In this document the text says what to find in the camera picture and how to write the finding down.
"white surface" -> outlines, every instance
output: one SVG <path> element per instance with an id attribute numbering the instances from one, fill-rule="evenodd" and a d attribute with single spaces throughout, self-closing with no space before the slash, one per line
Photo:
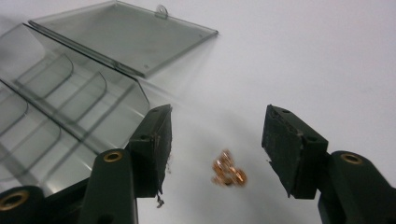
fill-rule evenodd
<path id="1" fill-rule="evenodd" d="M 95 1 L 2 0 L 0 34 Z M 288 199 L 261 148 L 265 107 L 297 114 L 330 142 L 371 160 L 396 186 L 394 1 L 125 1 L 158 4 L 219 30 L 143 83 L 153 105 L 173 105 L 172 174 L 165 205 L 138 200 L 140 223 L 320 223 L 316 201 Z M 210 182 L 229 148 L 245 188 Z"/>

